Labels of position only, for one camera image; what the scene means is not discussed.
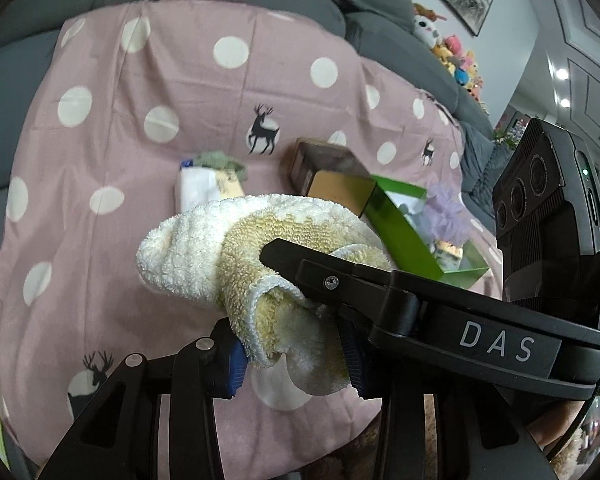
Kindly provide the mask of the yellow small tissue pack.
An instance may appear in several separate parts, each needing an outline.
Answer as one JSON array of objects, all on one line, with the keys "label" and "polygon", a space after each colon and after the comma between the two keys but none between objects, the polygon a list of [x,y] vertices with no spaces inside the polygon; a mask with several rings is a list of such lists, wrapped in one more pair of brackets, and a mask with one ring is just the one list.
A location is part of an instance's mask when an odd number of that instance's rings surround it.
[{"label": "yellow small tissue pack", "polygon": [[441,269],[457,270],[464,257],[464,248],[446,240],[437,240],[432,245],[432,255]]}]

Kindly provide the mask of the cream yellow towel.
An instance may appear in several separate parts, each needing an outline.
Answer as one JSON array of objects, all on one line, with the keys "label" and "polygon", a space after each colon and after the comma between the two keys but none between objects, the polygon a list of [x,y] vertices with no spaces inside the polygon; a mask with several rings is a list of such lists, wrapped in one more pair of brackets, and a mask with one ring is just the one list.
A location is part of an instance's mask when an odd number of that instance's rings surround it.
[{"label": "cream yellow towel", "polygon": [[253,365],[284,359],[296,387],[327,396],[350,382],[340,340],[324,308],[261,262],[276,238],[392,268],[380,238],[348,208],[283,194],[215,200],[166,219],[142,240],[135,263],[156,292],[225,313]]}]

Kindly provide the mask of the purple mesh bath pouf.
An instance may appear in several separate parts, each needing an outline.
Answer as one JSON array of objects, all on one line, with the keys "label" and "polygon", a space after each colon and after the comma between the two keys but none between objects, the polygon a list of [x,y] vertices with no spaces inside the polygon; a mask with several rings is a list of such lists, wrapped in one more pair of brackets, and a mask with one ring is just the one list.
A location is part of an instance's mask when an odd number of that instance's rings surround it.
[{"label": "purple mesh bath pouf", "polygon": [[469,214],[449,185],[436,183],[428,188],[419,220],[420,232],[430,242],[462,247],[469,240]]}]

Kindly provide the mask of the green fuzzy towel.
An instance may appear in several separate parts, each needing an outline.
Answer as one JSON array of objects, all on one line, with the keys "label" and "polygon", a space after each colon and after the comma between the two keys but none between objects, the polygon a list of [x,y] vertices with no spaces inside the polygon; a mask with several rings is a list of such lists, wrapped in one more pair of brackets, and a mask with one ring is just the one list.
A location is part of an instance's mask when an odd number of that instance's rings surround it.
[{"label": "green fuzzy towel", "polygon": [[228,156],[222,151],[210,151],[197,154],[193,158],[193,164],[197,167],[208,169],[233,171],[240,182],[248,179],[246,166],[238,159]]}]

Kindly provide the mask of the green storage box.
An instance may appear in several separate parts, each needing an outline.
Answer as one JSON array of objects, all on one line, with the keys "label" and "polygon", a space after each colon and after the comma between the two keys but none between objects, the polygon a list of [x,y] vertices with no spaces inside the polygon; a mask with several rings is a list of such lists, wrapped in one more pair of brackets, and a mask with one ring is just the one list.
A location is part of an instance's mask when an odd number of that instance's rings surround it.
[{"label": "green storage box", "polygon": [[413,224],[422,216],[427,198],[424,188],[379,176],[374,180],[376,188],[364,214],[400,270],[464,289],[470,289],[486,274],[488,264],[470,240],[454,268],[441,264],[431,252],[434,244]]}]

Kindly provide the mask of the brown wooden box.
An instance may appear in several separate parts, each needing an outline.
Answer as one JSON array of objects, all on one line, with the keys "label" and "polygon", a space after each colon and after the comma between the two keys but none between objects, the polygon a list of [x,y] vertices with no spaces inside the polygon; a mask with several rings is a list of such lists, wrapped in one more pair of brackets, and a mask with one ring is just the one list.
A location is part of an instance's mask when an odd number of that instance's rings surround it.
[{"label": "brown wooden box", "polygon": [[376,181],[350,148],[300,138],[284,151],[282,174],[294,194],[330,200],[362,217]]}]

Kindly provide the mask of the pink polka dot blanket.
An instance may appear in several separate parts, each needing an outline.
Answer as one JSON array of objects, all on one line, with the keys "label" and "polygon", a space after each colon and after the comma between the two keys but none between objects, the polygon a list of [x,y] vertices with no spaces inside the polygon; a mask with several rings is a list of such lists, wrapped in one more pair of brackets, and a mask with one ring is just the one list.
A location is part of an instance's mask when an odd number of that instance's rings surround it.
[{"label": "pink polka dot blanket", "polygon": [[177,352],[216,321],[205,304],[148,289],[135,265],[174,214],[187,157],[238,158],[249,195],[290,192],[301,138],[343,144],[378,176],[462,184],[451,113],[298,15],[143,0],[66,21],[47,51],[0,249],[0,415],[36,464],[95,390],[95,370]]}]

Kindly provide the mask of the pile of plush toys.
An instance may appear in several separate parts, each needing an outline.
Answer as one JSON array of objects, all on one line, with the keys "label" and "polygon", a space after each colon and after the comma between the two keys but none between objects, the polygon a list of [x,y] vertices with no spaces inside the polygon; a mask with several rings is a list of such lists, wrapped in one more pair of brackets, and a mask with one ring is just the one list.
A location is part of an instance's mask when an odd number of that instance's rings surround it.
[{"label": "pile of plush toys", "polygon": [[456,35],[443,37],[437,29],[437,21],[445,21],[446,17],[414,3],[414,33],[451,74],[455,82],[489,113],[486,103],[480,99],[483,79],[478,74],[478,63],[475,53],[463,49],[460,38]]}]

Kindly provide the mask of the grey sofa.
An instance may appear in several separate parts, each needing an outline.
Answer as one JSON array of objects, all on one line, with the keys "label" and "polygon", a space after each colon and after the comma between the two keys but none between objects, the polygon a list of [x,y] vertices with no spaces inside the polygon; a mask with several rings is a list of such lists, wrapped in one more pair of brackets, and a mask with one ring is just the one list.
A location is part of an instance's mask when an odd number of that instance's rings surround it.
[{"label": "grey sofa", "polygon": [[[0,247],[3,240],[8,179],[24,118],[50,67],[61,26],[66,21],[110,4],[128,0],[1,0],[0,5]],[[453,90],[434,70],[416,39],[373,10],[346,6],[335,0],[215,0],[260,6],[273,13],[301,16],[354,45],[361,55],[385,65],[417,87],[429,91],[453,112],[468,136],[462,160],[464,204],[486,232],[484,254],[501,260],[489,196],[478,188],[493,188],[498,172],[486,166],[493,134],[486,115],[466,93]]]}]

